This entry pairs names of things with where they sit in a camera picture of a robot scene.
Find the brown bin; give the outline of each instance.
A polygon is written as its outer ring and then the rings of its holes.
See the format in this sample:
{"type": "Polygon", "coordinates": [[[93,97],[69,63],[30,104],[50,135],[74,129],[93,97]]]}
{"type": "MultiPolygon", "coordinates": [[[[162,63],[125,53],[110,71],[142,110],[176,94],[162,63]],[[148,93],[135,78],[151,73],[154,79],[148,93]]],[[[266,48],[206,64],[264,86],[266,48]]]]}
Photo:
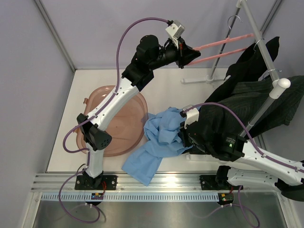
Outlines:
{"type": "MultiPolygon", "coordinates": [[[[85,98],[84,115],[96,108],[113,88],[114,85],[97,88],[91,93],[89,99],[85,98]]],[[[112,136],[112,141],[106,147],[104,157],[117,156],[132,150],[142,139],[143,126],[147,120],[147,103],[143,95],[138,93],[110,121],[106,132],[112,136]]],[[[86,144],[81,131],[77,129],[75,132],[77,132],[76,143],[78,148],[85,148],[86,144]]]]}

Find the metal hook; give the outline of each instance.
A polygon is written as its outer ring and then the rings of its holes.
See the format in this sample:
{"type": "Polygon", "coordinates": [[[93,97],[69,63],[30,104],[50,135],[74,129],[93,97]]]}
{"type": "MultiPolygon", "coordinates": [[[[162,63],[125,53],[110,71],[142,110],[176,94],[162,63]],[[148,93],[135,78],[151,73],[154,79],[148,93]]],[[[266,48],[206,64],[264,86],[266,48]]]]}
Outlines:
{"type": "Polygon", "coordinates": [[[228,18],[228,20],[227,20],[227,25],[228,25],[228,27],[229,27],[229,32],[232,30],[232,27],[229,25],[229,20],[230,20],[230,18],[232,18],[232,17],[238,18],[239,21],[240,21],[241,23],[243,23],[242,20],[241,20],[241,18],[240,18],[238,15],[232,15],[232,16],[230,16],[230,17],[228,18]]]}
{"type": "Polygon", "coordinates": [[[253,46],[253,50],[256,52],[256,46],[257,46],[257,44],[261,41],[261,40],[263,40],[264,38],[261,38],[261,39],[259,39],[258,41],[257,41],[257,43],[253,46]]]}
{"type": "Polygon", "coordinates": [[[271,70],[268,70],[268,71],[266,71],[265,73],[270,73],[271,71],[274,71],[274,70],[276,70],[277,72],[282,72],[281,70],[279,70],[279,69],[277,69],[277,68],[275,68],[275,69],[271,69],[271,70]]]}

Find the table top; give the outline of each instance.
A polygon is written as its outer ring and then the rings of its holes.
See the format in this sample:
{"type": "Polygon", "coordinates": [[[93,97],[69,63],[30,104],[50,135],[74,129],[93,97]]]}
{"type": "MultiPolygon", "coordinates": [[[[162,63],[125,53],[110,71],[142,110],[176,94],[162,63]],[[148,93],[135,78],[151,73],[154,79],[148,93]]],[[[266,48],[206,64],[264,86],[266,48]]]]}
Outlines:
{"type": "MultiPolygon", "coordinates": [[[[157,69],[154,71],[154,79],[141,91],[147,105],[148,112],[157,114],[168,107],[183,108],[204,102],[209,95],[222,83],[215,82],[212,85],[199,83],[183,85],[183,78],[204,77],[210,69],[157,69]]],[[[226,68],[219,68],[215,74],[224,76],[226,68]]],[[[86,155],[82,152],[70,154],[64,151],[62,141],[66,133],[77,125],[76,117],[83,113],[85,104],[83,101],[101,86],[116,84],[116,70],[77,70],[66,102],[60,127],[48,164],[48,172],[75,172],[78,167],[86,162],[86,155]]],[[[105,172],[122,172],[122,165],[127,157],[146,142],[145,136],[140,143],[129,153],[104,158],[105,172]]],[[[78,149],[76,133],[72,133],[66,146],[70,150],[78,149]]],[[[220,165],[218,161],[190,161],[186,155],[164,158],[158,172],[206,172],[216,171],[220,165]]],[[[227,162],[226,165],[238,169],[256,170],[255,168],[239,163],[227,162]]]]}

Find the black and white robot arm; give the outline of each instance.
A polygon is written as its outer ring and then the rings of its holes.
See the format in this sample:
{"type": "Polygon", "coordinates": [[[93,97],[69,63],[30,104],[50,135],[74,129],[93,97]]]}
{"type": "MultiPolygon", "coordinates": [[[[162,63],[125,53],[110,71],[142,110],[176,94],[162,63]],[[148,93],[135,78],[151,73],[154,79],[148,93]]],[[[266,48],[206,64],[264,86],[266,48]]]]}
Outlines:
{"type": "MultiPolygon", "coordinates": [[[[136,94],[138,94],[153,78],[153,70],[176,62],[179,68],[183,68],[192,60],[200,56],[200,52],[193,50],[185,44],[181,38],[184,27],[178,22],[172,22],[166,31],[169,39],[164,46],[160,46],[156,36],[144,36],[136,48],[136,53],[120,78],[119,88],[112,92],[87,116],[80,114],[78,123],[83,123],[89,118],[91,121],[81,126],[81,132],[87,147],[89,166],[83,173],[94,182],[103,175],[103,156],[105,148],[111,142],[111,136],[105,131],[118,111],[136,94]],[[98,115],[95,113],[105,104],[109,103],[98,115]]],[[[184,146],[194,145],[206,154],[222,160],[240,162],[259,168],[266,173],[256,171],[240,171],[228,166],[221,166],[217,174],[217,188],[226,188],[227,185],[237,186],[265,186],[270,185],[285,193],[286,197],[304,201],[304,169],[302,162],[295,162],[264,151],[264,156],[257,153],[253,144],[237,135],[218,135],[213,139],[213,144],[206,146],[201,140],[201,135],[208,135],[208,129],[198,130],[194,122],[198,121],[199,112],[191,109],[185,113],[186,121],[181,128],[181,138],[184,146]],[[289,168],[280,164],[289,164],[295,168],[289,168]]]]}

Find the gray floor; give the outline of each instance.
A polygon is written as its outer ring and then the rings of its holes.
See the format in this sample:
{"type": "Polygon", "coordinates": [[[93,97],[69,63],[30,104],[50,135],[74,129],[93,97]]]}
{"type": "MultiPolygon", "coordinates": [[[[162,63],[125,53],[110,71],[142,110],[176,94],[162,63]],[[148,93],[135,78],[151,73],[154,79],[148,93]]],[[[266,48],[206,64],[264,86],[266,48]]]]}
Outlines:
{"type": "MultiPolygon", "coordinates": [[[[273,193],[242,193],[243,205],[252,209],[261,221],[261,228],[286,228],[279,201],[273,193]]],[[[81,202],[64,202],[71,210],[81,202]]],[[[58,202],[40,203],[34,228],[250,228],[240,208],[220,209],[214,202],[102,202],[99,208],[106,215],[97,223],[83,224],[64,215],[58,202]]],[[[88,207],[71,212],[80,219],[94,220],[97,213],[88,207]]],[[[248,214],[257,225],[254,217],[248,214]]]]}

